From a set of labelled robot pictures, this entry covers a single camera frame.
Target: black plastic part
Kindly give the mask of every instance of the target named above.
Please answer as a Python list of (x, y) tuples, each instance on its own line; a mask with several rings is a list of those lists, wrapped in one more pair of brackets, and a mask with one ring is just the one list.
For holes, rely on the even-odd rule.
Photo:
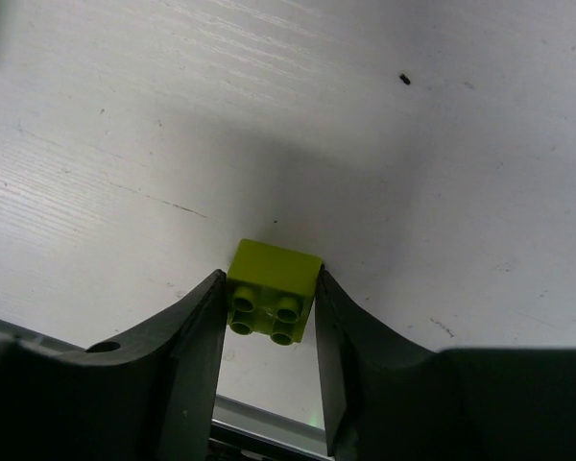
[(256, 453), (263, 456), (264, 459), (274, 461), (311, 461), (311, 458), (302, 454), (294, 453), (288, 449), (283, 449), (277, 445), (265, 442), (262, 439), (254, 438), (248, 434), (244, 434), (237, 430), (232, 430), (227, 427), (219, 427), (217, 425), (211, 426), (211, 439), (222, 441), (239, 450), (246, 450), (251, 453)]
[(576, 460), (576, 351), (433, 353), (321, 271), (318, 361), (329, 454), (351, 460)]
[(0, 459), (203, 460), (225, 283), (216, 271), (87, 352), (49, 355), (0, 333)]

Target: wood grain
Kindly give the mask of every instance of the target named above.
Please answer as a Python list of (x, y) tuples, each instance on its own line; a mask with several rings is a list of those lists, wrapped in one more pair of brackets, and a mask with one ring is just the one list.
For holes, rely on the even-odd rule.
[[(89, 345), (242, 237), (429, 348), (576, 346), (576, 0), (0, 1), (1, 319)], [(311, 329), (227, 351), (321, 423)]]

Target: table surface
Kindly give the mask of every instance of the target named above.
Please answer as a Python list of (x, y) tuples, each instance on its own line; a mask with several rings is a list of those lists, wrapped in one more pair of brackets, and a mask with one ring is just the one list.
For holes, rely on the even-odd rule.
[[(243, 237), (428, 348), (576, 346), (576, 0), (0, 1), (0, 319), (88, 346)], [(312, 327), (219, 393), (321, 425)]]

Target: lime green duplo brick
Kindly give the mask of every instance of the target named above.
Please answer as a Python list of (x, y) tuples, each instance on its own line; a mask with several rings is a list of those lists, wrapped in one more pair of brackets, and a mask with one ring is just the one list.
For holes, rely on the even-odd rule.
[(228, 324), (239, 334), (268, 334), (282, 346), (305, 331), (323, 261), (253, 240), (241, 240), (228, 269)]

